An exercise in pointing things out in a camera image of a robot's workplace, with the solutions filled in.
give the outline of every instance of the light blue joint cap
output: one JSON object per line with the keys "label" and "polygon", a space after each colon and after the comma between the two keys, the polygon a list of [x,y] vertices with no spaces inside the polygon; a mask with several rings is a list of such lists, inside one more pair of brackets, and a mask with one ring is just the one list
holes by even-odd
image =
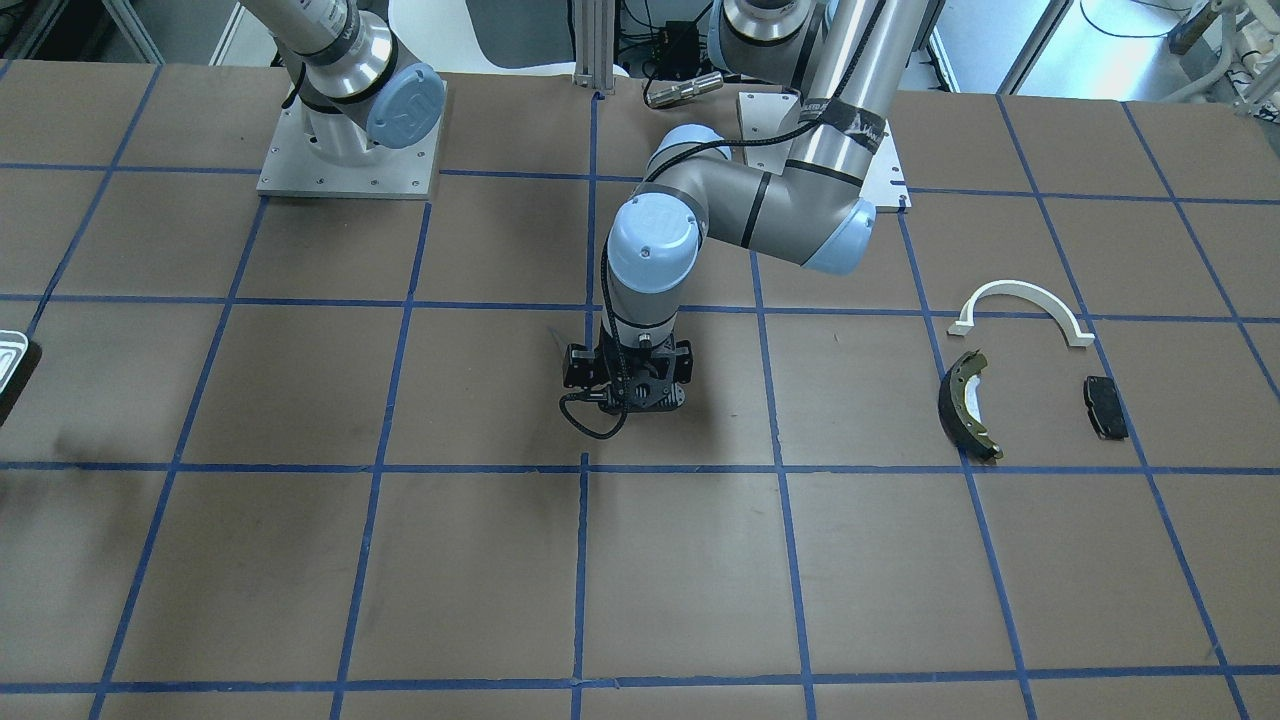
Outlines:
{"label": "light blue joint cap", "polygon": [[[654,150],[653,155],[649,156],[649,161],[653,163],[653,159],[657,158],[659,152],[667,150],[668,147],[675,147],[677,145],[698,145],[701,142],[716,142],[718,140],[724,140],[724,138],[707,126],[698,126],[698,124],[678,126],[673,128],[671,132],[668,132],[667,137],[662,138],[662,142],[658,143],[658,149]],[[723,155],[726,160],[733,159],[733,151],[730,150],[728,147],[717,147],[717,150],[721,151],[721,155]]]}
{"label": "light blue joint cap", "polygon": [[876,204],[859,197],[845,222],[840,223],[836,232],[831,233],[827,242],[822,243],[804,266],[832,275],[852,273],[867,252],[873,229],[876,229]]}
{"label": "light blue joint cap", "polygon": [[609,269],[636,292],[667,292],[694,269],[700,234],[694,211],[681,200],[663,192],[636,195],[613,218]]}
{"label": "light blue joint cap", "polygon": [[431,65],[415,63],[378,92],[366,132],[387,147],[408,147],[426,137],[443,113],[444,81]]}
{"label": "light blue joint cap", "polygon": [[707,20],[707,56],[712,59],[713,65],[728,72],[728,63],[724,61],[724,51],[719,46],[719,23],[721,18],[724,17],[721,3],[723,0],[712,3],[712,17]]}

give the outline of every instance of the table surface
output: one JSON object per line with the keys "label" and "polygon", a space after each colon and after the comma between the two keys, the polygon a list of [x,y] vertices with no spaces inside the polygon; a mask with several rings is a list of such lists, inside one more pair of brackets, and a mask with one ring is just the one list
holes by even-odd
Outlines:
{"label": "table surface", "polygon": [[[914,208],[847,278],[708,243],[687,405],[595,442],[556,400],[602,233],[733,94],[449,82],[430,204],[268,201],[279,70],[0,67],[0,327],[45,351],[0,432],[0,716],[1280,716],[1251,120],[902,94]],[[947,336],[1001,278],[1097,343],[1007,297]],[[997,465],[937,418],[979,347]]]}

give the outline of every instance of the robotic arm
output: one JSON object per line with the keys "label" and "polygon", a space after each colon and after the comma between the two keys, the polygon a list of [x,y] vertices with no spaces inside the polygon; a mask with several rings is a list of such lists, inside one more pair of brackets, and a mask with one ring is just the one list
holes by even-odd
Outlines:
{"label": "robotic arm", "polygon": [[408,147],[435,127],[444,82],[356,0],[242,4],[275,35],[308,114],[308,133],[330,156],[356,164],[353,155]]}
{"label": "robotic arm", "polygon": [[[671,131],[645,179],[618,210],[603,254],[607,323],[594,351],[570,346],[567,402],[618,415],[675,410],[692,348],[673,336],[681,284],[712,237],[833,274],[861,260],[876,205],[860,188],[925,0],[716,0],[709,53],[717,65],[797,87],[790,128],[768,141],[727,141],[703,126]],[[732,161],[731,146],[791,141],[772,174]]]}

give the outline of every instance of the white arch-shaped part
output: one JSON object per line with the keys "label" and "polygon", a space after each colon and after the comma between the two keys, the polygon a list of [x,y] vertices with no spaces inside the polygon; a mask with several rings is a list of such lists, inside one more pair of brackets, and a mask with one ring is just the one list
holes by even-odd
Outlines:
{"label": "white arch-shaped part", "polygon": [[1097,336],[1093,333],[1087,333],[1080,329],[1080,323],[1075,320],[1075,315],[1071,309],[1066,306],[1065,302],[1057,299],[1056,295],[1039,287],[1038,284],[1025,283],[1023,281],[993,281],[977,290],[969,301],[964,304],[960,309],[960,316],[955,323],[947,328],[947,334],[966,336],[969,331],[973,329],[973,309],[979,300],[987,297],[988,295],[1012,295],[1014,297],[1021,297],[1029,302],[1034,302],[1044,309],[1046,313],[1057,320],[1057,325],[1062,329],[1062,337],[1066,338],[1066,343],[1071,347],[1088,347],[1093,345]]}

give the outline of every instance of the blue tape grid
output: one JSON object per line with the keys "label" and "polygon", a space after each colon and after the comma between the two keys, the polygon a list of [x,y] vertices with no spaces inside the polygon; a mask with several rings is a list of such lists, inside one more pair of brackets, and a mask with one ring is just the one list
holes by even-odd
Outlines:
{"label": "blue tape grid", "polygon": [[[5,73],[9,70],[12,61],[6,61],[0,65],[0,79],[4,78]],[[808,717],[817,717],[815,702],[813,698],[813,687],[818,684],[864,684],[864,683],[938,683],[938,682],[995,682],[995,680],[1018,680],[1023,688],[1024,698],[1027,701],[1028,714],[1034,717],[1034,706],[1032,703],[1028,680],[1029,679],[1079,679],[1079,678],[1117,678],[1117,676],[1189,676],[1189,675],[1210,675],[1210,676],[1224,676],[1231,691],[1233,700],[1242,717],[1248,717],[1248,712],[1244,708],[1243,700],[1240,698],[1239,691],[1235,685],[1235,676],[1242,675],[1280,675],[1280,665],[1230,665],[1221,650],[1221,644],[1217,641],[1216,632],[1213,630],[1212,621],[1204,607],[1203,598],[1196,585],[1194,577],[1190,573],[1190,568],[1187,562],[1185,553],[1183,552],[1181,544],[1178,541],[1178,536],[1174,530],[1172,521],[1169,516],[1167,509],[1165,507],[1164,500],[1160,495],[1158,486],[1156,483],[1157,475],[1167,474],[1235,474],[1235,475],[1280,475],[1280,469],[1277,468],[1172,468],[1172,466],[1151,466],[1146,455],[1142,451],[1140,441],[1134,430],[1134,446],[1138,452],[1140,465],[1137,468],[1126,466],[970,466],[965,459],[961,457],[961,464],[957,466],[901,466],[901,468],[886,468],[886,466],[805,466],[805,465],[786,465],[782,461],[781,445],[778,442],[778,429],[777,429],[777,413],[772,387],[772,368],[768,352],[768,337],[765,327],[765,316],[771,314],[849,314],[849,315],[902,315],[902,316],[922,316],[927,320],[925,325],[931,337],[931,345],[934,352],[934,361],[940,370],[942,372],[941,351],[937,343],[936,332],[932,328],[932,323],[928,320],[934,316],[947,316],[954,315],[954,313],[942,313],[929,310],[924,291],[923,282],[919,277],[919,269],[915,263],[914,249],[910,246],[910,234],[905,227],[905,218],[900,215],[900,223],[902,223],[904,240],[908,243],[908,254],[913,265],[913,273],[915,275],[916,290],[922,300],[922,310],[877,310],[877,309],[804,309],[804,307],[765,307],[763,304],[763,293],[759,277],[759,266],[753,256],[753,283],[755,291],[755,306],[754,307],[735,307],[735,306],[690,306],[686,311],[703,311],[703,313],[754,313],[758,319],[758,328],[760,333],[762,343],[762,363],[764,365],[765,386],[767,386],[767,398],[769,404],[771,415],[771,430],[773,436],[773,448],[774,448],[774,464],[772,466],[754,466],[754,465],[723,465],[723,466],[643,466],[643,465],[591,465],[586,454],[582,455],[581,461],[577,466],[559,466],[559,465],[466,465],[466,466],[451,466],[451,465],[390,465],[385,462],[385,450],[387,442],[390,433],[392,420],[394,415],[394,400],[396,392],[399,382],[399,372],[403,364],[403,354],[407,342],[407,333],[410,328],[410,320],[413,309],[421,307],[443,307],[443,309],[499,309],[499,310],[580,310],[586,314],[586,332],[590,333],[591,325],[591,313],[599,310],[593,301],[593,279],[594,279],[594,219],[595,219],[595,186],[598,182],[627,182],[634,183],[640,178],[626,177],[626,176],[600,176],[596,173],[596,124],[598,113],[596,102],[599,97],[593,97],[591,104],[591,167],[588,174],[571,174],[571,173],[520,173],[520,172],[485,172],[485,170],[442,170],[442,174],[453,176],[474,176],[474,177],[511,177],[511,178],[540,178],[540,179],[568,179],[568,181],[586,181],[589,182],[590,195],[589,195],[589,236],[588,236],[588,279],[586,279],[586,300],[585,304],[579,305],[556,305],[556,304],[486,304],[486,302],[426,302],[415,301],[413,295],[416,292],[416,283],[419,277],[419,269],[422,261],[422,252],[426,242],[426,225],[430,217],[430,206],[428,206],[424,214],[422,232],[419,238],[417,254],[415,258],[415,269],[410,282],[410,290],[407,292],[406,300],[403,302],[397,301],[367,301],[367,300],[321,300],[321,299],[239,299],[237,297],[237,291],[243,278],[244,268],[247,266],[250,254],[252,252],[252,246],[257,234],[257,229],[261,224],[262,215],[266,209],[266,200],[262,200],[257,214],[253,220],[253,225],[250,231],[250,236],[246,241],[244,250],[241,256],[239,265],[237,268],[234,279],[225,297],[145,297],[145,296],[68,296],[56,295],[54,288],[58,284],[67,264],[70,261],[79,240],[83,237],[83,232],[88,227],[93,210],[97,208],[102,195],[105,193],[106,186],[110,177],[119,172],[133,173],[133,172],[161,172],[161,173],[211,173],[211,174],[257,174],[257,169],[250,168],[182,168],[182,167],[143,167],[143,165],[120,165],[119,160],[124,154],[125,146],[137,127],[138,119],[150,99],[150,95],[155,87],[159,68],[152,74],[146,91],[143,92],[142,100],[125,131],[122,142],[113,156],[111,164],[109,165],[55,165],[55,164],[36,164],[36,163],[0,163],[0,169],[32,169],[32,170],[87,170],[87,172],[104,172],[104,179],[99,186],[97,193],[95,195],[88,210],[82,219],[81,225],[77,229],[76,236],[72,238],[70,245],[67,249],[54,277],[50,279],[49,287],[44,295],[0,295],[0,301],[37,301],[40,304],[36,316],[33,316],[28,331],[35,331],[38,324],[40,316],[50,301],[69,301],[69,302],[155,302],[155,304],[209,304],[209,305],[221,305],[223,313],[219,319],[219,324],[215,329],[214,338],[210,343],[209,352],[206,355],[205,365],[202,368],[200,379],[193,391],[192,401],[188,407],[187,416],[183,423],[182,433],[179,434],[178,446],[174,451],[173,460],[168,464],[165,462],[20,462],[20,461],[0,461],[0,469],[24,469],[24,470],[64,470],[69,468],[79,469],[97,469],[97,470],[150,470],[150,471],[165,471],[165,483],[163,486],[160,497],[156,503],[156,510],[152,516],[151,525],[148,527],[147,538],[143,544],[143,551],[138,561],[137,570],[134,573],[133,582],[131,584],[129,594],[125,601],[125,606],[122,611],[120,623],[116,629],[116,634],[113,639],[111,650],[109,652],[106,666],[104,667],[102,678],[97,683],[0,683],[0,694],[41,694],[41,693],[92,693],[95,701],[91,708],[90,717],[95,719],[100,715],[102,701],[106,694],[113,693],[147,693],[147,692],[333,692],[334,702],[332,707],[332,717],[337,719],[340,715],[342,698],[346,692],[374,692],[374,691],[387,691],[387,689],[403,689],[403,691],[451,691],[451,689],[571,689],[575,697],[573,701],[573,717],[579,717],[581,711],[581,688],[609,688],[609,687],[689,687],[689,685],[801,685],[805,691],[806,700],[806,714]],[[1238,200],[1238,199],[1207,199],[1207,197],[1178,197],[1167,178],[1165,177],[1158,161],[1155,159],[1149,145],[1142,136],[1142,131],[1133,118],[1132,111],[1128,105],[1124,105],[1125,113],[1129,117],[1130,124],[1137,133],[1139,141],[1143,145],[1144,151],[1151,159],[1157,174],[1160,176],[1166,191],[1167,197],[1158,196],[1123,196],[1123,195],[1082,195],[1082,193],[1042,193],[1039,192],[1034,177],[1032,174],[1030,167],[1027,163],[1025,155],[1021,151],[1020,142],[1016,136],[1016,131],[1009,119],[1007,111],[1005,110],[1004,102],[1000,102],[1001,111],[1004,114],[1009,132],[1014,140],[1015,149],[1018,150],[1020,161],[1023,163],[1024,170],[1028,174],[1028,179],[1032,183],[1032,192],[1005,192],[1005,191],[978,191],[978,190],[951,190],[951,188],[911,188],[913,192],[920,193],[961,193],[961,195],[998,195],[998,196],[1020,196],[1020,197],[1034,197],[1037,199],[1042,213],[1044,215],[1046,223],[1050,228],[1051,237],[1055,241],[1055,246],[1059,251],[1060,259],[1062,260],[1064,269],[1071,282],[1073,292],[1076,296],[1082,313],[1079,316],[1091,329],[1093,329],[1093,320],[1125,320],[1125,322],[1181,322],[1181,323],[1234,323],[1239,327],[1242,334],[1245,338],[1254,359],[1257,360],[1263,375],[1266,377],[1271,389],[1276,392],[1276,383],[1263,364],[1261,355],[1257,351],[1252,338],[1248,334],[1245,325],[1248,324],[1276,324],[1280,323],[1277,318],[1244,318],[1240,316],[1234,304],[1231,304],[1230,297],[1226,293],[1216,270],[1208,260],[1199,240],[1192,228],[1189,220],[1187,219],[1185,211],[1183,210],[1184,204],[1222,204],[1222,205],[1280,205],[1280,200]],[[1224,301],[1230,311],[1229,318],[1213,318],[1213,316],[1157,316],[1157,315],[1096,315],[1091,314],[1084,304],[1083,296],[1080,295],[1079,286],[1071,273],[1070,265],[1068,263],[1065,251],[1062,250],[1061,242],[1057,238],[1056,229],[1053,228],[1052,219],[1048,215],[1047,208],[1044,206],[1043,199],[1046,197],[1068,197],[1068,199],[1083,199],[1083,200],[1117,200],[1117,201],[1140,201],[1140,202],[1172,202],[1187,227],[1188,234],[1192,242],[1196,245],[1197,251],[1203,260],[1206,269],[1210,272],[1222,295]],[[401,325],[401,334],[397,343],[396,361],[392,372],[392,380],[388,388],[388,409],[384,416],[383,432],[379,438],[379,451],[378,457],[372,466],[370,465],[265,465],[265,464],[186,464],[182,461],[182,454],[186,447],[187,438],[189,437],[191,427],[195,421],[196,413],[198,410],[200,398],[202,397],[204,388],[207,383],[209,374],[212,368],[214,359],[216,356],[223,333],[225,331],[227,322],[229,319],[230,311],[236,305],[319,305],[319,306],[379,306],[379,307],[403,307],[403,318]],[[1012,316],[1012,318],[1041,318],[1043,314],[1039,313],[978,313],[980,316]],[[1111,375],[1110,363],[1106,359],[1105,351],[1101,346],[1101,341],[1097,343],[1100,359],[1103,364],[1105,372]],[[154,550],[155,539],[159,533],[160,523],[163,520],[164,510],[166,507],[168,497],[172,493],[173,483],[175,475],[182,473],[209,473],[209,471],[301,471],[301,473],[367,473],[372,471],[374,477],[370,487],[370,501],[366,516],[365,534],[361,542],[361,556],[360,564],[357,566],[356,583],[352,589],[352,603],[348,614],[347,632],[344,635],[342,660],[339,666],[338,679],[328,682],[283,682],[283,683],[248,683],[248,682],[207,682],[207,683],[116,683],[111,679],[114,674],[115,664],[119,660],[120,650],[123,648],[124,638],[128,633],[129,620],[132,618],[133,607],[136,606],[138,593],[141,591],[142,580],[146,574],[147,562],[150,555]],[[369,550],[372,541],[372,529],[376,519],[378,509],[378,496],[379,496],[379,480],[383,473],[579,473],[580,477],[580,516],[579,516],[579,557],[577,557],[577,571],[576,571],[576,588],[575,588],[575,659],[573,659],[573,676],[562,679],[506,679],[506,680],[486,680],[486,679],[451,679],[451,680],[348,680],[347,673],[349,670],[351,652],[355,644],[355,628],[358,620],[360,601],[364,587],[364,578],[367,570]],[[796,629],[797,629],[797,643],[801,656],[801,673],[792,675],[765,675],[765,676],[751,676],[751,678],[723,678],[723,676],[691,676],[691,678],[658,678],[658,676],[640,676],[640,678],[584,678],[582,676],[582,643],[584,643],[584,623],[585,623],[585,578],[586,578],[586,523],[588,523],[588,487],[589,477],[591,471],[600,473],[726,473],[726,471],[739,471],[739,473],[763,473],[763,471],[776,471],[780,482],[780,491],[782,498],[782,512],[783,524],[787,536],[787,553],[788,553],[788,571],[792,583],[792,596],[795,602],[796,612]],[[948,671],[948,673],[901,673],[901,674],[883,674],[883,673],[868,673],[868,674],[814,674],[809,665],[808,659],[808,637],[804,620],[804,603],[803,592],[800,588],[800,575],[797,566],[797,557],[795,551],[795,536],[794,525],[791,521],[790,512],[790,496],[787,492],[787,474],[796,473],[844,473],[844,474],[879,474],[879,473],[915,473],[915,474],[937,474],[937,473],[964,473],[966,482],[970,488],[970,497],[974,502],[975,511],[978,512],[979,527],[983,533],[984,544],[988,551],[988,560],[992,565],[993,578],[997,584],[997,593],[1001,596],[1002,611],[1005,612],[1006,625],[1010,632],[1011,646],[1015,653],[1015,670],[1012,671]],[[1197,605],[1197,610],[1204,623],[1206,632],[1215,647],[1217,655],[1216,666],[1149,666],[1149,667],[1078,667],[1078,669],[1027,669],[1020,659],[1020,650],[1018,650],[1016,629],[1012,623],[1012,616],[1007,606],[1007,597],[1004,593],[1002,580],[1000,578],[998,562],[995,556],[995,551],[989,542],[989,533],[986,528],[984,515],[980,507],[980,498],[977,493],[977,486],[974,482],[975,474],[1144,474],[1152,489],[1153,497],[1156,500],[1161,519],[1165,528],[1170,536],[1174,544],[1175,553],[1178,556],[1179,564],[1187,578],[1188,587],[1193,594]]]}
{"label": "blue tape grid", "polygon": [[[897,213],[899,229],[902,231],[902,242],[906,246],[906,259],[911,265],[911,278],[915,281],[915,292],[920,301],[920,307],[925,311],[924,331],[929,336],[929,347],[933,350],[933,364],[938,373],[938,380],[946,375],[947,366],[942,361],[942,348],[938,345],[938,333],[933,328],[933,320],[928,315],[929,300],[924,293],[924,278],[920,274],[920,265],[916,261],[915,246],[911,243],[911,231],[906,225],[906,208]],[[1012,605],[1009,602],[1009,592],[1005,588],[1005,577],[1000,570],[1000,559],[996,556],[996,546],[991,539],[991,528],[987,525],[987,512],[982,506],[982,496],[978,492],[978,482],[974,479],[973,466],[963,451],[957,452],[960,466],[964,471],[965,486],[969,489],[969,502],[973,505],[974,516],[978,521],[978,532],[982,536],[982,546],[987,553],[987,565],[991,568],[991,578],[1000,601],[1000,612],[1005,620],[1005,633],[1009,635],[1009,648],[1014,657],[1014,670],[1018,687],[1023,693],[1023,705],[1027,708],[1027,717],[1036,720],[1036,701],[1032,697],[1030,678],[1027,674],[1027,662],[1023,659],[1023,644],[1018,637],[1018,625],[1014,621]]]}
{"label": "blue tape grid", "polygon": [[408,290],[404,293],[401,315],[399,336],[396,341],[396,359],[392,361],[392,377],[387,386],[387,410],[383,414],[383,429],[378,436],[378,454],[374,459],[372,478],[369,483],[369,509],[365,515],[365,532],[360,541],[360,559],[356,562],[356,580],[351,589],[351,607],[347,611],[347,630],[342,638],[342,655],[338,659],[338,680],[333,691],[333,705],[329,717],[342,717],[342,703],[347,692],[347,676],[351,671],[351,655],[356,647],[356,626],[360,620],[360,605],[365,594],[365,577],[369,573],[369,553],[374,544],[374,524],[378,520],[378,500],[381,495],[383,474],[387,471],[387,445],[392,437],[392,421],[396,418],[396,396],[399,391],[401,369],[404,365],[404,348],[408,345],[410,324],[413,319],[413,296],[417,293],[417,281],[422,272],[422,255],[426,251],[428,228],[431,224],[431,205],[422,209],[422,224],[419,229],[417,249],[413,251],[413,269],[410,273]]}
{"label": "blue tape grid", "polygon": [[151,525],[147,528],[146,541],[142,543],[142,555],[138,557],[138,565],[133,573],[133,582],[129,584],[129,594],[125,597],[124,609],[120,611],[120,621],[116,625],[115,637],[111,641],[111,650],[106,656],[106,665],[102,667],[102,678],[93,694],[93,705],[90,707],[88,714],[90,720],[97,720],[102,714],[102,703],[106,700],[108,688],[111,685],[111,678],[115,674],[115,665],[120,659],[120,651],[124,648],[124,638],[129,632],[129,621],[133,619],[133,609],[137,606],[138,593],[142,591],[142,580],[146,577],[147,565],[151,561],[151,552],[155,548],[156,536],[160,532],[160,523],[164,520],[165,509],[169,505],[169,496],[173,492],[174,480],[178,475],[177,468],[182,464],[182,455],[187,448],[187,439],[191,437],[191,428],[196,421],[196,411],[200,409],[200,400],[205,395],[205,386],[209,383],[209,375],[214,368],[214,357],[218,355],[218,348],[223,342],[223,333],[227,329],[227,322],[230,319],[232,309],[234,307],[232,300],[236,297],[241,281],[244,278],[244,268],[248,265],[250,254],[253,251],[253,242],[257,240],[257,231],[262,225],[262,217],[266,214],[266,202],[265,197],[259,201],[257,213],[253,215],[253,224],[250,228],[248,238],[244,241],[244,250],[241,252],[239,264],[236,266],[236,277],[232,279],[230,287],[227,290],[223,311],[218,318],[218,327],[214,329],[214,338],[209,343],[209,352],[205,355],[205,365],[200,370],[200,379],[196,380],[196,389],[192,392],[191,404],[187,406],[187,416],[183,419],[182,432],[178,434],[178,445],[173,451],[173,461],[170,462],[169,471],[165,474],[164,486],[160,489],[160,497],[156,500],[156,509],[151,516]]}
{"label": "blue tape grid", "polygon": [[[1016,150],[1018,152],[1018,159],[1023,165],[1023,170],[1027,173],[1027,181],[1030,183],[1032,192],[1036,193],[1036,201],[1039,205],[1041,214],[1044,218],[1044,224],[1048,228],[1050,237],[1053,240],[1053,247],[1057,250],[1059,259],[1062,261],[1062,269],[1066,272],[1066,279],[1071,283],[1071,292],[1073,295],[1075,295],[1075,301],[1079,304],[1080,310],[1085,313],[1085,315],[1088,315],[1088,305],[1084,301],[1084,295],[1080,292],[1080,286],[1075,279],[1075,274],[1071,272],[1071,264],[1066,258],[1066,250],[1064,249],[1062,242],[1059,238],[1057,228],[1053,225],[1053,218],[1050,215],[1048,206],[1044,204],[1044,197],[1039,195],[1039,186],[1036,182],[1036,176],[1032,172],[1030,163],[1028,163],[1027,160],[1027,154],[1023,151],[1023,145],[1021,141],[1018,138],[1018,131],[1014,128],[1014,122],[1009,117],[1009,109],[1005,106],[1004,99],[1000,97],[998,95],[996,96],[996,104],[1000,106],[1000,114],[1005,120],[1005,126],[1009,128],[1009,136],[1014,142],[1014,150]],[[1130,124],[1133,126],[1134,133],[1137,133],[1138,140],[1142,142],[1143,149],[1147,151],[1148,159],[1151,159],[1151,163],[1155,167],[1157,174],[1160,176],[1161,182],[1164,182],[1165,188],[1169,191],[1169,199],[1174,201],[1175,208],[1178,208],[1178,211],[1181,215],[1184,224],[1187,225],[1188,233],[1190,233],[1193,242],[1196,242],[1197,250],[1201,251],[1201,259],[1204,261],[1206,269],[1208,269],[1210,274],[1213,277],[1215,283],[1217,283],[1219,292],[1222,293],[1222,299],[1228,302],[1228,307],[1231,310],[1231,314],[1235,315],[1234,306],[1231,305],[1230,299],[1226,296],[1226,290],[1219,282],[1217,274],[1210,265],[1208,256],[1204,255],[1203,249],[1199,247],[1199,242],[1196,240],[1194,231],[1192,231],[1190,223],[1187,222],[1187,217],[1185,214],[1183,214],[1181,205],[1178,204],[1176,199],[1174,197],[1172,188],[1165,179],[1164,172],[1156,163],[1155,155],[1151,154],[1151,147],[1147,145],[1146,138],[1142,137],[1142,131],[1138,128],[1137,122],[1133,119],[1133,114],[1129,111],[1128,105],[1125,105],[1124,109],[1125,114],[1129,117]],[[1094,327],[1093,320],[1091,318],[1085,318],[1085,323],[1088,324],[1089,332],[1097,334],[1097,328]],[[1240,332],[1244,333],[1245,341],[1248,341],[1248,332],[1244,329],[1244,325],[1239,324],[1239,328]],[[1107,377],[1115,379],[1115,373],[1111,370],[1111,363],[1107,359],[1107,352],[1106,348],[1103,347],[1102,338],[1096,340],[1093,346],[1097,348],[1098,360],[1102,364],[1102,370],[1107,374]],[[1270,380],[1270,374],[1267,374],[1266,366],[1262,364],[1262,359],[1261,356],[1257,355],[1256,350],[1254,350],[1254,359],[1257,360],[1258,366],[1262,369],[1263,374]],[[1272,384],[1271,387],[1272,389],[1275,389],[1275,384]],[[1240,689],[1235,682],[1235,676],[1230,671],[1230,664],[1228,662],[1226,653],[1222,650],[1222,643],[1219,641],[1217,630],[1213,628],[1213,620],[1210,618],[1208,609],[1204,605],[1204,598],[1201,596],[1199,585],[1197,585],[1196,577],[1192,574],[1190,565],[1187,561],[1187,555],[1183,551],[1181,541],[1178,539],[1178,532],[1174,529],[1174,523],[1169,515],[1169,509],[1165,506],[1165,498],[1160,492],[1160,486],[1156,482],[1155,474],[1149,471],[1149,462],[1147,462],[1147,454],[1143,450],[1142,439],[1138,433],[1138,428],[1134,425],[1133,416],[1129,414],[1129,409],[1124,404],[1123,392],[1120,393],[1120,397],[1125,420],[1129,423],[1129,437],[1130,441],[1133,442],[1133,448],[1137,452],[1138,462],[1142,465],[1144,475],[1147,477],[1147,484],[1151,488],[1151,495],[1156,502],[1156,509],[1160,512],[1160,519],[1165,525],[1166,533],[1169,534],[1169,541],[1174,546],[1174,553],[1178,557],[1178,565],[1181,568],[1183,577],[1187,579],[1187,587],[1192,594],[1192,598],[1196,601],[1196,610],[1199,612],[1201,623],[1204,625],[1204,633],[1207,634],[1210,644],[1213,648],[1213,655],[1217,657],[1217,664],[1222,669],[1222,675],[1226,679],[1228,689],[1231,693],[1231,700],[1235,702],[1235,708],[1240,715],[1240,720],[1248,720],[1249,711],[1244,706],[1244,698],[1240,696]]]}
{"label": "blue tape grid", "polygon": [[76,228],[76,234],[72,236],[70,243],[67,246],[67,251],[63,252],[61,260],[58,261],[58,266],[54,269],[54,274],[49,278],[49,284],[45,287],[45,293],[40,299],[40,304],[36,306],[36,313],[31,318],[31,323],[27,324],[27,336],[32,337],[36,333],[36,327],[40,324],[40,318],[45,314],[45,307],[49,305],[49,297],[54,293],[58,283],[63,279],[63,273],[67,272],[67,265],[72,261],[72,255],[76,254],[76,249],[79,247],[81,240],[84,237],[84,231],[88,229],[90,222],[93,219],[93,213],[97,210],[97,205],[102,201],[102,196],[106,195],[106,186],[111,182],[111,176],[115,174],[115,169],[120,165],[120,158],[124,156],[124,149],[129,146],[129,138],[133,137],[133,131],[138,128],[138,120],[142,119],[142,111],[147,106],[147,101],[151,100],[151,92],[156,88],[156,81],[160,79],[160,70],[163,65],[156,65],[155,70],[151,72],[151,79],[147,82],[147,88],[142,92],[142,99],[138,101],[137,109],[133,110],[133,117],[129,119],[129,126],[124,131],[124,137],[120,138],[120,145],[115,149],[115,155],[111,156],[111,164],[106,167],[102,174],[102,182],[97,183],[97,192],[93,193],[93,200],[90,201],[88,209],[84,210],[84,217],[81,219],[81,224]]}
{"label": "blue tape grid", "polygon": [[[1280,665],[1233,665],[1228,670],[1235,676],[1280,675]],[[1152,665],[1132,667],[1052,667],[1028,670],[1032,680],[1088,680],[1103,678],[1213,678],[1222,675],[1217,665]],[[996,683],[1016,680],[1014,670],[946,670],[940,673],[829,673],[813,675],[814,685],[876,685],[876,684],[936,684],[936,683]],[[346,692],[379,691],[572,691],[609,688],[690,688],[690,687],[762,687],[803,685],[799,674],[718,676],[692,675],[669,678],[659,675],[622,678],[457,678],[447,680],[349,680]],[[99,683],[0,683],[0,694],[88,694],[97,692]],[[133,682],[110,683],[108,694],[138,693],[282,693],[282,692],[334,692],[333,680],[284,680],[253,683],[229,682]]]}
{"label": "blue tape grid", "polygon": [[782,533],[787,543],[787,573],[791,579],[791,603],[796,616],[796,643],[800,653],[800,684],[804,688],[806,720],[817,720],[818,700],[813,689],[813,665],[809,660],[809,625],[804,616],[804,589],[800,585],[800,559],[796,552],[795,520],[791,514],[791,488],[782,462],[782,439],[778,433],[778,406],[773,393],[773,363],[769,357],[769,332],[764,316],[764,287],[760,283],[760,261],[751,252],[751,286],[755,292],[755,324],[760,333],[760,364],[764,370],[764,400],[769,409],[769,438],[773,443],[773,471],[778,475],[778,498],[782,506]]}
{"label": "blue tape grid", "polygon": [[1280,400],[1280,388],[1276,387],[1276,382],[1267,370],[1266,363],[1262,361],[1262,355],[1258,354],[1258,347],[1253,343],[1253,338],[1249,336],[1249,329],[1244,327],[1243,322],[1240,322],[1240,314],[1236,313],[1235,304],[1231,302],[1231,297],[1226,293],[1226,287],[1222,286],[1222,279],[1217,275],[1217,270],[1213,269],[1213,264],[1210,263],[1208,254],[1204,252],[1204,246],[1201,245],[1199,236],[1196,234],[1196,228],[1192,227],[1192,222],[1187,218],[1187,210],[1183,209],[1181,201],[1178,200],[1178,196],[1174,193],[1174,187],[1169,184],[1169,178],[1165,177],[1164,168],[1161,168],[1160,163],[1156,160],[1156,154],[1151,151],[1151,145],[1147,143],[1147,137],[1142,135],[1142,128],[1138,127],[1138,120],[1133,117],[1133,110],[1129,109],[1128,102],[1121,102],[1120,106],[1124,109],[1124,114],[1129,119],[1129,126],[1133,127],[1134,135],[1138,136],[1138,142],[1142,143],[1142,150],[1147,154],[1147,159],[1151,160],[1151,167],[1156,169],[1156,174],[1160,177],[1160,183],[1165,186],[1165,192],[1169,193],[1169,200],[1172,201],[1174,209],[1178,210],[1178,217],[1183,220],[1183,227],[1187,228],[1187,234],[1196,246],[1196,252],[1199,254],[1201,260],[1204,263],[1204,269],[1208,270],[1208,275],[1213,278],[1213,286],[1217,287],[1219,295],[1222,296],[1222,302],[1226,304],[1228,313],[1231,314],[1236,327],[1240,329],[1240,334],[1244,336],[1244,342],[1249,346],[1249,352],[1253,354],[1253,360],[1257,361],[1267,384],[1271,386],[1271,393],[1276,396],[1276,400]]}

